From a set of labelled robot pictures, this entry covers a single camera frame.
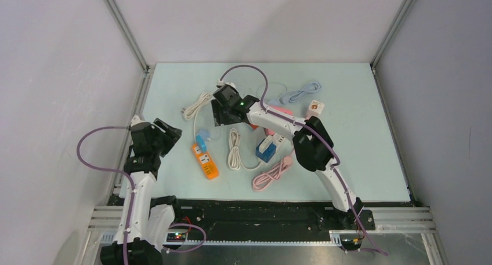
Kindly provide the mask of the small light blue charger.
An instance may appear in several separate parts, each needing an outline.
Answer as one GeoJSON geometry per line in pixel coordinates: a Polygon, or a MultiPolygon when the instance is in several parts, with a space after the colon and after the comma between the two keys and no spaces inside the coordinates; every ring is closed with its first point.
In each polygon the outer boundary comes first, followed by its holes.
{"type": "Polygon", "coordinates": [[[212,140],[211,133],[206,129],[200,129],[197,132],[197,136],[200,137],[204,141],[211,141],[212,140]]]}

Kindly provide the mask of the orange power strip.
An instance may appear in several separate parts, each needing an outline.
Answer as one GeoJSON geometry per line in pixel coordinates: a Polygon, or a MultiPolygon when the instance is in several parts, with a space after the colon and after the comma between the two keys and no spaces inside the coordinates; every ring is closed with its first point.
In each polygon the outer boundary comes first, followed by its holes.
{"type": "Polygon", "coordinates": [[[211,155],[208,152],[200,149],[200,146],[198,144],[194,144],[192,146],[192,151],[198,163],[200,164],[205,177],[208,180],[213,180],[217,178],[219,176],[219,170],[214,163],[211,155]]]}

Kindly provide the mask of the white plug adapter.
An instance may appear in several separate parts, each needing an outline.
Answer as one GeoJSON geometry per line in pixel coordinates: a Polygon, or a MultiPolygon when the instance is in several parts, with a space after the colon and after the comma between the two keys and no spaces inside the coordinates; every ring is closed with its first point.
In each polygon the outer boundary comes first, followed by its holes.
{"type": "Polygon", "coordinates": [[[268,148],[270,147],[270,145],[272,144],[273,142],[273,138],[272,138],[272,135],[268,135],[266,136],[262,141],[261,143],[259,143],[258,145],[258,152],[260,154],[263,154],[265,153],[268,148]]]}

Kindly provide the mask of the dark blue cube socket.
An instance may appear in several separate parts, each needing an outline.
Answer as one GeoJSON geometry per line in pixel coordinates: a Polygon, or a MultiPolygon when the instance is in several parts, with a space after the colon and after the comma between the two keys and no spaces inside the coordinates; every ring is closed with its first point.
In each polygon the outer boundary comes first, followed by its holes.
{"type": "Polygon", "coordinates": [[[277,146],[272,141],[262,140],[255,149],[256,157],[264,163],[270,162],[277,150],[277,146]]]}

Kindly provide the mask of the light blue plug adapter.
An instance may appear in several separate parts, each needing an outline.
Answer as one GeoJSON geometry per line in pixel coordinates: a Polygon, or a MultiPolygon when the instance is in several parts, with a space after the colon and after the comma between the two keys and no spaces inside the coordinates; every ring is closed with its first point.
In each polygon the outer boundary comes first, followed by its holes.
{"type": "Polygon", "coordinates": [[[201,153],[207,152],[206,143],[200,135],[196,135],[196,145],[201,153]]]}

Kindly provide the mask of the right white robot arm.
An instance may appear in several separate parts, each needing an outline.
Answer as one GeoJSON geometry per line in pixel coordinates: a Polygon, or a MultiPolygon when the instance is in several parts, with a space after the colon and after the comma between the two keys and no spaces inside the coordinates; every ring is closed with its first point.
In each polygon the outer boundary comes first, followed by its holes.
{"type": "Polygon", "coordinates": [[[339,225],[350,229],[359,223],[363,204],[341,175],[341,160],[319,118],[312,116],[304,119],[287,115],[257,97],[241,97],[229,84],[221,86],[212,96],[215,125],[256,125],[291,141],[298,164],[318,176],[328,191],[334,208],[339,210],[339,225]]]}

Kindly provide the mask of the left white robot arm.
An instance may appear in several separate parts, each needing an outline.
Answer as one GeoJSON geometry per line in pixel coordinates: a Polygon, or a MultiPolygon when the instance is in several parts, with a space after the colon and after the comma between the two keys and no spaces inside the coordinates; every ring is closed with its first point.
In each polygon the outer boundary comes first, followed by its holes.
{"type": "Polygon", "coordinates": [[[176,197],[155,198],[161,160],[182,136],[182,130],[160,119],[135,115],[129,126],[132,144],[124,164],[128,184],[120,225],[111,245],[102,247],[102,264],[162,264],[162,244],[169,228],[182,223],[176,197]]]}

